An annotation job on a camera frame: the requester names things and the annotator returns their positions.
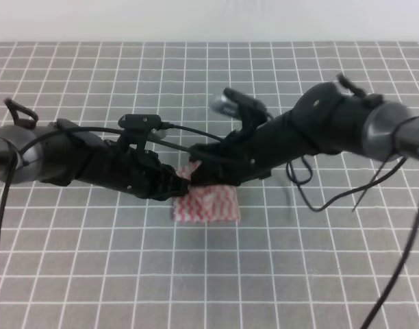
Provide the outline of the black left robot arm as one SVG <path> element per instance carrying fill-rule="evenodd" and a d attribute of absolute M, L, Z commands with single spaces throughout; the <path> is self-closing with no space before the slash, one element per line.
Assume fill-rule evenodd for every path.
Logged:
<path fill-rule="evenodd" d="M 119 130 L 81 127 L 67 119 L 41 126 L 33 110 L 10 98 L 3 102 L 13 123 L 0 127 L 2 182 L 15 162 L 15 184 L 68 186 L 79 181 L 157 201 L 184 196 L 189 190 L 189 180 L 145 148 L 151 131 L 161 124 L 156 115 L 126 114 Z"/>

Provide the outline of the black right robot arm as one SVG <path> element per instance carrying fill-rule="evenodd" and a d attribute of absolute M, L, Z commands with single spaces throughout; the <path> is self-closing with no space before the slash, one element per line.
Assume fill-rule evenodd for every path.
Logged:
<path fill-rule="evenodd" d="M 191 175 L 195 186 L 239 186 L 270 176 L 275 167 L 302 156 L 342 151 L 379 162 L 398 156 L 419 160 L 419 115 L 380 94 L 368 94 L 343 75 L 311 87 L 293 109 L 257 127 L 230 133 L 222 142 L 194 145 L 213 156 Z"/>

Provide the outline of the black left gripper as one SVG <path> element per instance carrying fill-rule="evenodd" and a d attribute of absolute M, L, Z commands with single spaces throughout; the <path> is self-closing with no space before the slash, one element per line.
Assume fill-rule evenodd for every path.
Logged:
<path fill-rule="evenodd" d="M 151 151 L 123 150 L 117 142 L 97 136 L 72 136 L 70 141 L 72 180 L 157 201 L 189 193 L 189 166 L 176 169 L 162 164 Z"/>

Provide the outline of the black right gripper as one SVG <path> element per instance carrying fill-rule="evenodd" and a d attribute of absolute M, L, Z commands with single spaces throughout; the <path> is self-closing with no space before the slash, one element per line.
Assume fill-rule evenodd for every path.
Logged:
<path fill-rule="evenodd" d="M 195 144 L 188 151 L 196 159 L 231 162 L 201 162 L 192 172 L 192 185 L 238 186 L 266 175 L 288 162 L 291 142 L 291 130 L 257 130 L 242 143 Z"/>

